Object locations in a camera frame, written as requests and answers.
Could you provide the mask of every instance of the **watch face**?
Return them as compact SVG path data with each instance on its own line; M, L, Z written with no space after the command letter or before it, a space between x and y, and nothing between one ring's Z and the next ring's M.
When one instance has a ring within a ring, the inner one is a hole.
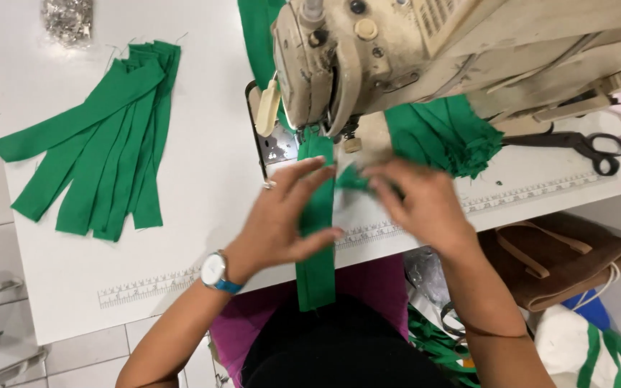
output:
M213 253L209 255L200 269L200 278L208 286L214 286L224 275L224 259Z

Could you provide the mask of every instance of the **bag handle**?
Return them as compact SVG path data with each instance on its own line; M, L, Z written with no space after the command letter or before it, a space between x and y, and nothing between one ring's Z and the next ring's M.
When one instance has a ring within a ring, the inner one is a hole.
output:
M536 260L533 260L532 258L530 258L530 256L527 255L526 253L521 252L519 248L517 248L512 243L507 241L507 239L503 237L502 234L500 234L500 231L508 226L528 226L530 228L536 228L539 231L543 232L544 234L554 237L555 239L569 245L570 248L572 248L576 252L581 253L582 255L587 254L588 252L591 251L591 249L593 249L593 247L586 244L585 242L580 242L579 240L574 240L573 238L570 238L567 236L558 235L554 232L550 232L546 229L540 228L539 226L529 221L514 222L512 224L498 226L497 228L495 228L495 234L497 236L497 243L500 244L500 246L505 251L509 252L517 260L524 263L526 265L526 272L530 273L530 275L535 276L538 279L547 278L548 276L550 276L550 271L548 271L545 267L539 264Z

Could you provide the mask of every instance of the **white tabletop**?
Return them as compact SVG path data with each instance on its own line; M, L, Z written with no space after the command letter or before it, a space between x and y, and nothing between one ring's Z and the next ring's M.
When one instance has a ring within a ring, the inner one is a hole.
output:
M235 237L262 184L244 89L253 79L235 0L112 0L95 2L94 43L67 50L46 39L39 0L0 0L0 136L27 128L80 104L103 76L108 61L129 41L182 46L172 117L158 173L164 227L135 231L126 220L117 244L55 232L57 200L35 224L14 212L32 317L39 344L156 315L178 292L101 308L102 290L160 275L184 273L205 254ZM621 131L607 114L570 121L571 128ZM42 159L8 163L12 200ZM462 198L591 171L573 150L509 147L493 159L482 179L460 180ZM479 230L562 210L621 193L618 177L580 190L472 213ZM344 228L387 217L365 195L340 194L335 224ZM337 251L336 265L416 247L408 235ZM292 280L293 266L256 276L248 290Z

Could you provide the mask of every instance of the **black scissors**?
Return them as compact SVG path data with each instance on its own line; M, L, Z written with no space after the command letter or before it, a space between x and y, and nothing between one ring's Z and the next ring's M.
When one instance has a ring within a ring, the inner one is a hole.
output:
M596 150L593 145L596 139L612 140L617 144L618 151ZM502 139L502 143L510 146L574 148L579 154L591 159L595 172L604 177L611 177L620 169L620 162L616 157L621 156L621 139L608 133L594 133L589 136L579 132L539 133L506 137ZM603 162L608 163L608 171L603 169Z

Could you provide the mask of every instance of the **sewing machine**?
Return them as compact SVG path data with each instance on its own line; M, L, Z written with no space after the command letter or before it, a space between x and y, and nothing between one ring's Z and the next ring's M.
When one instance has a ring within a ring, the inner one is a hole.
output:
M621 91L617 0L290 0L272 36L290 125L346 152L361 116L401 103L466 93L492 124L549 124Z

